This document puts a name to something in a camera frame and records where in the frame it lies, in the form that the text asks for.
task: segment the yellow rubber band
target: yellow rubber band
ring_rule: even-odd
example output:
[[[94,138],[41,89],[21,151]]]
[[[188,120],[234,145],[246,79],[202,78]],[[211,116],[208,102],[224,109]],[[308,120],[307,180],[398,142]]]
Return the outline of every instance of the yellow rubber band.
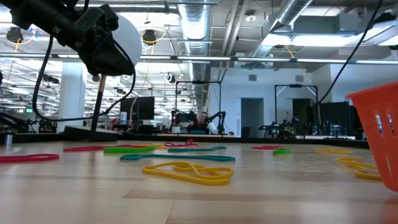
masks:
[[[341,155],[347,155],[353,153],[351,149],[333,149],[333,148],[317,148],[315,149],[315,152],[341,154]]]
[[[179,172],[193,172],[197,177],[190,177],[187,175],[174,174],[171,172],[155,170],[159,167],[174,166],[175,171]],[[191,164],[189,162],[166,162],[152,166],[144,166],[142,172],[150,175],[159,175],[161,177],[168,177],[177,180],[187,181],[202,185],[226,185],[234,174],[234,170],[229,167],[205,167],[199,164]],[[201,172],[206,172],[210,175],[201,175]]]
[[[168,149],[168,147],[166,147],[166,146],[164,146],[164,145],[159,145],[159,144],[140,144],[140,146],[145,146],[145,147],[154,146],[155,149],[158,149],[158,150],[165,150],[165,149]]]
[[[363,162],[359,162],[362,157],[339,157],[336,159],[337,162],[342,164],[346,164],[349,168],[355,170],[355,176],[362,179],[369,180],[381,180],[381,176],[379,174],[368,174],[366,168],[376,169],[377,167],[372,164],[366,164]]]

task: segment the green rubber band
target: green rubber band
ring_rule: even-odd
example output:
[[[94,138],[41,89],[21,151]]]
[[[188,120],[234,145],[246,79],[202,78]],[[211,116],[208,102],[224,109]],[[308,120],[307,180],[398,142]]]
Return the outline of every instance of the green rubber band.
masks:
[[[168,152],[208,152],[208,151],[215,151],[220,149],[226,149],[225,146],[216,146],[208,149],[197,149],[197,148],[170,148]]]
[[[143,152],[152,152],[155,150],[155,146],[149,147],[107,147],[104,149],[104,153],[143,153]]]
[[[163,154],[133,154],[123,155],[120,157],[121,161],[137,161],[139,159],[156,157],[156,158],[174,158],[174,159],[204,159],[217,162],[228,162],[235,161],[235,157],[232,156],[180,156],[180,155],[163,155]]]
[[[292,151],[290,149],[277,149],[277,150],[273,150],[273,155],[289,155],[290,153],[292,153]]]

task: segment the metal frame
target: metal frame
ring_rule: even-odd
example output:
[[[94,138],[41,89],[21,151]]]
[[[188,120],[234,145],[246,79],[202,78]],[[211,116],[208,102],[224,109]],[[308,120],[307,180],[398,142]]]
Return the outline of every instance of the metal frame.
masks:
[[[205,85],[205,84],[212,84],[212,83],[217,83],[220,86],[220,92],[219,92],[219,104],[218,104],[218,112],[221,112],[221,82],[209,82],[209,81],[176,81],[175,82],[175,108],[174,110],[177,111],[177,92],[178,92],[178,84],[180,83],[191,83],[194,85]]]
[[[7,53],[0,52],[0,58],[24,58],[24,59],[43,59],[45,54],[32,53]],[[81,62],[77,54],[50,54],[50,61],[61,60],[64,62]],[[286,62],[286,63],[329,63],[329,64],[344,64],[345,59],[338,58],[281,58],[281,57],[229,57],[229,56],[191,56],[191,55],[141,55],[140,62],[154,62],[154,63],[176,63],[183,61],[206,61],[206,62]],[[366,59],[366,60],[350,60],[349,65],[398,65],[398,60],[380,60],[380,59]]]
[[[283,88],[281,90],[277,91],[277,88],[279,86],[282,86]],[[277,97],[280,93],[282,93],[282,91],[286,88],[302,88],[302,87],[306,87],[314,96],[315,96],[315,105],[318,104],[318,86],[316,85],[301,85],[301,84],[290,84],[290,85],[275,85],[275,92],[274,92],[274,96],[275,96],[275,123],[278,124],[278,110],[277,110]],[[318,125],[318,113],[317,113],[317,106],[313,107],[313,118],[314,118],[314,125]]]

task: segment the plastic basket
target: plastic basket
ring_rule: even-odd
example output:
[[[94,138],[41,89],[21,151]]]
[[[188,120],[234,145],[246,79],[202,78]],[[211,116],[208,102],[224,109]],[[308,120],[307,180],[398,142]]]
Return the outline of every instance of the plastic basket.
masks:
[[[384,185],[398,192],[398,82],[346,97],[358,111]]]

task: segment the ventilation duct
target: ventilation duct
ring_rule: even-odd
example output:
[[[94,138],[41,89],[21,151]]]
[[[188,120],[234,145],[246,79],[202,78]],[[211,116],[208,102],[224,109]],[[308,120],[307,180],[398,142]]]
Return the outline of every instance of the ventilation duct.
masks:
[[[262,43],[251,54],[252,57],[265,57],[273,48],[272,44],[267,43],[267,36],[270,31],[283,26],[290,26],[296,21],[303,11],[311,4],[313,0],[284,0],[280,5],[280,10],[276,17],[267,16],[264,22]]]
[[[199,56],[208,55],[208,43],[201,42],[208,39],[210,6],[203,4],[180,4],[178,10],[181,15],[181,28],[184,39],[192,40],[185,43],[187,55]],[[190,75],[192,80],[203,80],[206,72],[206,64],[191,63]],[[201,96],[203,85],[194,85],[195,96]],[[197,108],[202,109],[203,102],[197,100]]]

